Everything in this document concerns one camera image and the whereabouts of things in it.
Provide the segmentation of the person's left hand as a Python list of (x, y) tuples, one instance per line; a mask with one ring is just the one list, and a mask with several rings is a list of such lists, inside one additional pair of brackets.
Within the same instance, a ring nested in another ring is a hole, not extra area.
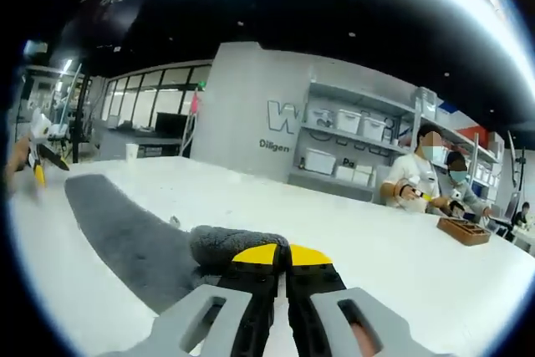
[(20, 138), (13, 146), (10, 156), (8, 157), (8, 163), (4, 168), (4, 182), (6, 185), (6, 193), (8, 195), (13, 194), (14, 184), (13, 177), (16, 172), (22, 170), (26, 164), (29, 152), (30, 139), (26, 135)]

